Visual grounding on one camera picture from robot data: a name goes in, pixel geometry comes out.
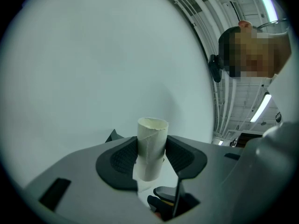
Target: black hair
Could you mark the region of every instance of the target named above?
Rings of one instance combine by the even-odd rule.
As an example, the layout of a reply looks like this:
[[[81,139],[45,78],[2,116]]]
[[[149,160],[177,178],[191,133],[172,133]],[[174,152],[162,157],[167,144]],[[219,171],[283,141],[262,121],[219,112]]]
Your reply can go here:
[[[257,27],[252,27],[256,29],[257,32],[263,32]],[[222,33],[218,40],[219,44],[219,65],[221,69],[225,69],[230,77],[240,77],[241,76],[241,67],[233,64],[233,61],[230,60],[230,57],[234,57],[237,53],[240,52],[239,45],[235,44],[235,33],[240,33],[241,28],[239,26],[232,27],[227,29]]]

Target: person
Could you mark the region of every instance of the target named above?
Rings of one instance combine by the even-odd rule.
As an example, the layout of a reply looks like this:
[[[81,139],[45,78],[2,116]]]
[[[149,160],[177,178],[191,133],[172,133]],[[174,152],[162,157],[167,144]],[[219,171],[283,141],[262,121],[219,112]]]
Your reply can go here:
[[[219,38],[219,61],[231,77],[272,78],[290,55],[287,32],[264,33],[249,21],[239,21]]]
[[[299,46],[292,27],[269,34],[248,21],[219,38],[219,64],[233,78],[272,78],[268,87],[284,122],[299,122]]]

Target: metal pipe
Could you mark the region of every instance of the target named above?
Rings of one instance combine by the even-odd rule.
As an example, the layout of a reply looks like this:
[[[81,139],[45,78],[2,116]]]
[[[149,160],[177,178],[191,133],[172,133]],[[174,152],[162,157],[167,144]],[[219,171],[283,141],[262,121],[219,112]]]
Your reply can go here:
[[[260,93],[260,90],[261,90],[261,87],[262,87],[262,82],[263,82],[263,79],[261,79],[261,81],[260,81],[260,85],[259,85],[259,87],[258,87],[258,90],[257,90],[257,93],[256,93],[256,97],[255,97],[255,99],[254,99],[254,101],[253,101],[253,103],[252,103],[252,106],[251,106],[251,108],[250,108],[248,114],[246,115],[246,118],[244,119],[244,121],[242,122],[242,124],[241,124],[241,126],[239,127],[238,130],[241,129],[241,127],[242,127],[243,124],[245,123],[246,119],[248,118],[249,114],[251,113],[251,110],[252,110],[253,106],[256,104],[256,99],[257,99],[257,97],[258,97],[258,94]]]
[[[197,23],[200,25],[202,31],[203,31],[204,34],[206,35],[207,42],[209,43],[209,46],[211,47],[212,52],[216,54],[216,50],[215,50],[215,47],[214,47],[214,45],[213,45],[212,38],[211,38],[210,33],[208,32],[208,30],[207,30],[207,28],[206,28],[206,26],[205,26],[203,20],[202,20],[201,17],[198,15],[198,13],[197,13],[196,10],[194,9],[194,7],[190,4],[190,2],[189,2],[188,0],[185,0],[185,1],[186,1],[186,3],[188,3],[188,5],[189,5],[189,6],[192,8],[192,10],[194,11],[194,12],[192,12],[192,11],[189,9],[189,11],[193,14],[193,16],[194,16],[195,20],[197,21]]]
[[[239,125],[239,122],[240,122],[241,116],[242,116],[242,114],[243,114],[243,111],[244,111],[244,109],[245,109],[245,106],[246,106],[246,104],[247,104],[248,97],[249,97],[249,91],[250,91],[250,85],[251,85],[251,81],[249,82],[249,87],[248,87],[248,90],[247,90],[246,100],[245,100],[245,103],[244,103],[244,106],[243,106],[242,112],[241,112],[241,114],[240,114],[240,116],[239,116],[239,121],[238,121],[237,125],[235,126],[235,129],[236,129],[236,128],[238,127],[238,125]]]
[[[202,0],[195,0],[195,1],[198,3],[198,5],[202,9],[202,11],[205,13],[209,23],[211,24],[211,26],[214,30],[216,38],[218,40],[221,34],[220,34],[219,28],[218,28],[212,14],[210,13],[209,9],[207,8],[207,6],[205,5],[205,3]],[[218,15],[218,17],[221,21],[221,24],[223,26],[223,29],[224,30],[229,29],[229,25],[228,25],[228,22],[226,20],[226,17],[224,15],[224,13],[222,12],[222,10],[221,10],[219,4],[217,3],[217,1],[216,0],[208,0],[208,1],[212,5],[212,7],[215,10],[216,14]],[[221,126],[220,126],[220,130],[219,130],[220,133],[221,133],[223,125],[224,125],[224,119],[225,119],[225,115],[226,115],[226,111],[227,111],[227,107],[228,107],[229,76],[226,72],[224,72],[224,78],[225,78],[225,104],[224,104],[224,109],[223,109]]]
[[[239,107],[239,108],[249,108],[249,107],[251,107],[250,105],[234,105],[234,106],[235,107]],[[276,107],[268,107],[267,109],[275,109],[275,110],[277,110]]]
[[[222,90],[222,80],[219,82],[219,84],[220,84],[220,101],[221,101],[220,104],[223,105],[222,104],[222,91],[223,91]]]
[[[228,135],[228,133],[229,133],[229,132],[232,132],[232,131],[237,132],[238,130],[228,129],[228,130],[226,131],[226,134],[223,136],[223,138],[226,139],[226,136]]]
[[[180,0],[180,1],[182,1],[182,3],[184,3],[185,4],[185,6],[188,8],[188,10],[193,14],[193,16],[194,16],[194,13],[192,12],[192,10],[187,6],[187,4],[183,1],[183,0]],[[206,52],[206,55],[207,55],[207,57],[209,57],[210,56],[210,54],[208,53],[208,50],[207,50],[207,46],[206,46],[206,44],[204,43],[204,39],[203,39],[203,35],[202,34],[199,34],[199,31],[198,31],[198,28],[196,27],[196,26],[194,26],[194,28],[197,30],[197,34],[199,35],[199,38],[200,38],[200,40],[201,40],[201,43],[202,43],[202,45],[203,45],[203,47],[204,47],[204,49],[205,49],[205,52]]]
[[[218,91],[217,91],[217,84],[216,82],[213,80],[213,84],[214,84],[214,89],[215,89],[215,97],[216,97],[216,104],[217,104],[217,125],[216,125],[216,131],[218,130],[219,127],[219,119],[220,119],[220,114],[219,114],[219,102],[218,102]]]
[[[209,11],[209,9],[207,8],[206,4],[203,2],[203,0],[195,0],[196,3],[200,6],[201,10],[204,12],[204,14],[206,15],[206,18],[208,19],[214,33],[216,36],[216,39],[218,40],[219,37],[221,36],[220,30],[211,14],[211,12]]]
[[[239,6],[240,6],[240,9],[241,9],[241,12],[243,13],[243,17],[244,17],[244,19],[246,19],[246,17],[245,17],[245,13],[243,12],[243,8],[242,8],[242,6],[241,6],[241,3],[239,2],[239,0],[236,0],[238,3],[239,3]]]
[[[258,84],[257,85],[250,85],[250,87],[256,87],[256,86],[258,87],[259,85]],[[246,85],[246,84],[239,84],[238,87],[248,87],[248,85]]]
[[[176,2],[176,4],[182,9],[182,11],[185,13],[185,15],[187,16],[187,18],[189,19],[189,21],[191,22],[191,24],[194,24],[194,20],[193,18],[189,15],[189,13],[187,12],[187,10],[184,8],[184,6],[179,2],[179,0],[174,0]],[[194,29],[196,31],[196,33],[198,34],[199,38],[203,41],[203,37],[201,35],[201,33],[199,32],[199,30],[197,29],[196,25],[194,26]]]
[[[270,119],[270,118],[268,118],[268,119],[263,119],[263,121],[266,121],[267,122],[267,124],[268,125],[270,125],[270,124],[273,124],[273,123],[275,123],[276,122],[276,120],[275,119]],[[230,119],[230,122],[238,122],[238,119]],[[246,120],[245,121],[245,123],[251,123],[252,124],[252,122],[250,122],[250,120]]]
[[[224,101],[223,116],[222,116],[222,121],[221,121],[221,126],[220,126],[219,133],[222,133],[222,128],[223,128],[223,125],[224,125],[226,110],[228,108],[228,92],[229,92],[229,90],[227,88],[229,87],[229,76],[226,72],[224,72],[223,74],[224,74],[224,78],[225,78],[225,94],[224,94],[225,101]]]
[[[233,111],[234,102],[235,102],[235,90],[236,90],[236,87],[237,87],[237,81],[236,81],[236,79],[233,79],[232,99],[230,101],[230,107],[229,107],[229,111],[228,111],[228,119],[226,120],[226,124],[224,126],[223,131],[222,131],[222,134],[225,132],[226,128],[228,127],[230,116],[231,116],[232,111]]]
[[[200,24],[200,22],[198,21],[198,19],[197,19],[197,16],[196,15],[198,15],[197,13],[196,13],[196,11],[195,11],[195,9],[193,8],[193,6],[190,4],[190,2],[188,1],[188,0],[185,0],[188,4],[189,4],[189,6],[193,9],[193,11],[195,12],[193,12],[188,6],[187,6],[187,4],[183,1],[183,0],[181,0],[182,1],[182,3],[184,3],[185,5],[186,5],[186,7],[189,9],[189,11],[193,14],[193,16],[195,17],[195,19],[196,19],[196,21],[198,22],[198,24],[201,26],[201,24]],[[217,84],[216,84],[216,82],[213,80],[213,84],[214,84],[214,93],[215,93],[215,98],[216,98],[216,104],[217,104],[217,120],[216,120],[216,129],[215,130],[218,130],[218,127],[219,127],[219,119],[220,119],[220,113],[219,113],[219,100],[218,100],[218,89],[217,89]]]
[[[212,5],[213,9],[215,10],[217,16],[219,17],[219,20],[222,24],[222,27],[224,30],[227,30],[230,28],[230,26],[228,25],[228,21],[226,20],[226,17],[223,13],[223,11],[221,10],[219,4],[216,2],[216,0],[208,0],[210,2],[210,4]]]
[[[257,10],[257,13],[258,13],[258,18],[260,19],[260,22],[261,22],[261,25],[262,25],[263,24],[263,20],[262,20],[262,16],[261,16],[261,11],[260,11],[260,9],[257,6],[256,0],[253,0],[253,2],[254,2],[254,5],[256,6],[256,10]]]
[[[216,0],[216,2],[219,4],[219,7],[221,8],[223,14],[225,15],[226,20],[228,21],[228,25],[229,25],[229,27],[230,27],[230,28],[233,27],[233,25],[232,25],[230,19],[228,18],[228,14],[227,14],[226,11],[224,10],[224,7],[223,7],[223,5],[221,4],[221,2],[220,2],[219,0]]]

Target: paper cup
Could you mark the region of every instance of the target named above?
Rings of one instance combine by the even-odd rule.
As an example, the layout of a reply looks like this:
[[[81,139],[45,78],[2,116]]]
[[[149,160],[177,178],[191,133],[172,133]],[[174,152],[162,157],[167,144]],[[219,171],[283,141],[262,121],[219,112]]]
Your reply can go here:
[[[138,120],[136,171],[143,181],[149,182],[159,177],[167,133],[168,123],[165,120],[155,118]]]

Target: white curved wall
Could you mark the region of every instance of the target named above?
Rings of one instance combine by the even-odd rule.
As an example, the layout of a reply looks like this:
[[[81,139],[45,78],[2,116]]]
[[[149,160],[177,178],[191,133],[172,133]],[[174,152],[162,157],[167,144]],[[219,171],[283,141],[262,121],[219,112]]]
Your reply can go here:
[[[210,142],[210,77],[168,0],[29,0],[0,56],[1,151],[24,187],[63,156],[136,135],[140,117]]]

